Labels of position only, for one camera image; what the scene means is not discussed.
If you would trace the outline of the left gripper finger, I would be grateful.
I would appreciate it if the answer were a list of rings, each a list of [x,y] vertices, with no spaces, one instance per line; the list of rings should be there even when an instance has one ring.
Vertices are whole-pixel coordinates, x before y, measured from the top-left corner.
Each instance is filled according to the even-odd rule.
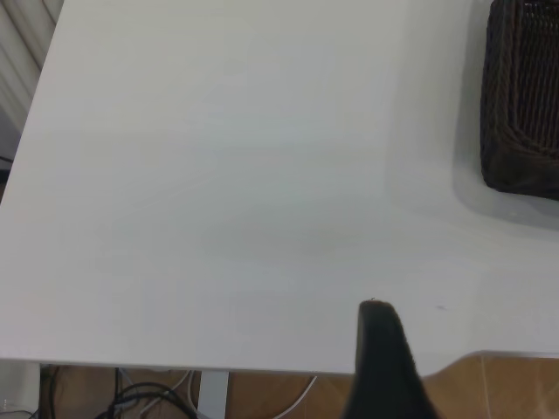
[[[395,308],[359,305],[355,376],[343,418],[438,418]]]

